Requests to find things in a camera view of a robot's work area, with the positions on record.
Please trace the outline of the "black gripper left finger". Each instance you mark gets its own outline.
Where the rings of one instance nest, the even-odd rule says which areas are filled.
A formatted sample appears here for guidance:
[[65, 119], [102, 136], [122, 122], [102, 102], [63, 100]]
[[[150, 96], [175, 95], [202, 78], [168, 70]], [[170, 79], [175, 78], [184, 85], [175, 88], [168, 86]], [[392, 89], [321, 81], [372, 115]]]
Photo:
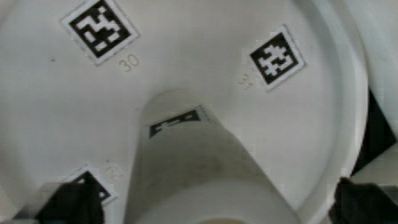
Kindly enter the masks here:
[[24, 224], [106, 224], [106, 196], [100, 181], [86, 171], [72, 181], [42, 185], [13, 221]]

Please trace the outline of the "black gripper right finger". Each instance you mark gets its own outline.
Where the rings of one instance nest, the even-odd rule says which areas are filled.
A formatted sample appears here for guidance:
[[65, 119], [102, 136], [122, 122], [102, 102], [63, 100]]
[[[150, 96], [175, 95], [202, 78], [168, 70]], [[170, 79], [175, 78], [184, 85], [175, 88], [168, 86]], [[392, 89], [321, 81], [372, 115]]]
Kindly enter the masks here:
[[333, 224], [398, 224], [398, 186], [344, 178], [329, 218]]

